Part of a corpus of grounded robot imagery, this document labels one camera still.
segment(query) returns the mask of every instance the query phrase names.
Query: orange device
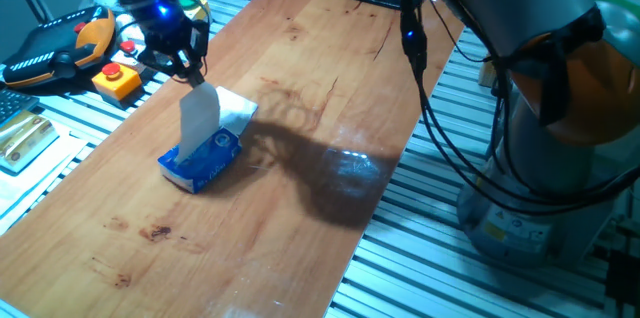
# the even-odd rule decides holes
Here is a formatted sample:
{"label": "orange device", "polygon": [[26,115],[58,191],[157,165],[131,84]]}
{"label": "orange device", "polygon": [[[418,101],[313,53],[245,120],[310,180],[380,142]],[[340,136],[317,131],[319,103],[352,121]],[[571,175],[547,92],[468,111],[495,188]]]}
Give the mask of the orange device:
{"label": "orange device", "polygon": [[115,17],[107,8],[91,7],[40,25],[4,64],[7,86],[20,89],[103,62],[115,36]]}
{"label": "orange device", "polygon": [[126,108],[142,95],[142,80],[138,72],[125,65],[109,63],[92,79],[105,102]]}

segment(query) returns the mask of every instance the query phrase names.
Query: keyboard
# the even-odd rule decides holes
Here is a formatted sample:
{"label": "keyboard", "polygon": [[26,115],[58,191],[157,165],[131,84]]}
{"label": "keyboard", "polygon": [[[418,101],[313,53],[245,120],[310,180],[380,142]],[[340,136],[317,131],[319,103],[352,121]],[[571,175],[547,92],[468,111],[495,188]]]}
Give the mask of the keyboard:
{"label": "keyboard", "polygon": [[0,126],[23,110],[30,110],[38,104],[38,98],[10,89],[0,90]]}

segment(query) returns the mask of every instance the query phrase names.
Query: white tissue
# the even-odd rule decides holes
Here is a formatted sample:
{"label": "white tissue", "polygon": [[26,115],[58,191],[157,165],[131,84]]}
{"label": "white tissue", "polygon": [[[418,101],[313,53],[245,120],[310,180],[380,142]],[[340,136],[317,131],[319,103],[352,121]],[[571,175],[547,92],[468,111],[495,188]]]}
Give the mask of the white tissue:
{"label": "white tissue", "polygon": [[180,100],[180,143],[175,162],[182,163],[220,126],[220,101],[216,89],[204,82]]}

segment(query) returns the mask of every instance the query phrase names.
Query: sticker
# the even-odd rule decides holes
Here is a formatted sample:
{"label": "sticker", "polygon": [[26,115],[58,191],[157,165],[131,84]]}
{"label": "sticker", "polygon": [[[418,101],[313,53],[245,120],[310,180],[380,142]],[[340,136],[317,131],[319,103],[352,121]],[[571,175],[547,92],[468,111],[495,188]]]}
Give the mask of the sticker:
{"label": "sticker", "polygon": [[537,253],[544,247],[551,225],[527,221],[508,210],[492,205],[484,231],[505,245],[525,252]]}

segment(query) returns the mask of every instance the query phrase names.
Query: wood grain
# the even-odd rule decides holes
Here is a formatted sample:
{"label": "wood grain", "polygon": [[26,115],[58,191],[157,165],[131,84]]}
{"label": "wood grain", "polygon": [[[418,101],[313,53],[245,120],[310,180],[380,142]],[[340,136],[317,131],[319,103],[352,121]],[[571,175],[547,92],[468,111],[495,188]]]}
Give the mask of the wood grain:
{"label": "wood grain", "polygon": [[[452,43],[424,12],[431,89]],[[207,58],[259,103],[237,161],[195,196],[160,175],[189,90],[167,82],[0,238],[0,298],[31,317],[322,316],[419,115],[398,23],[253,0]]]}

